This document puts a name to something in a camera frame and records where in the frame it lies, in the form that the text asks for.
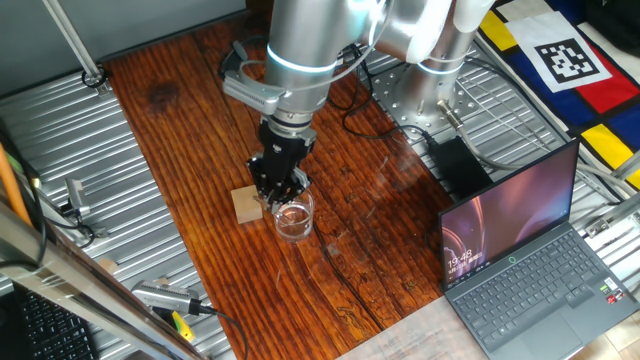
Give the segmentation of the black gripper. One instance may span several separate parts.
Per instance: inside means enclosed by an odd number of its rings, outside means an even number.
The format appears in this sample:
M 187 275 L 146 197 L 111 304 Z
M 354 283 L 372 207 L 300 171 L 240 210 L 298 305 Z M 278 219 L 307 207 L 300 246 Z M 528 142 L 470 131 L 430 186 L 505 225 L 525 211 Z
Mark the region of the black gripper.
M 309 123 L 286 129 L 277 118 L 262 118 L 258 137 L 263 150 L 248 160 L 248 168 L 263 208 L 275 213 L 311 185 L 300 163 L 312 152 L 316 131 Z

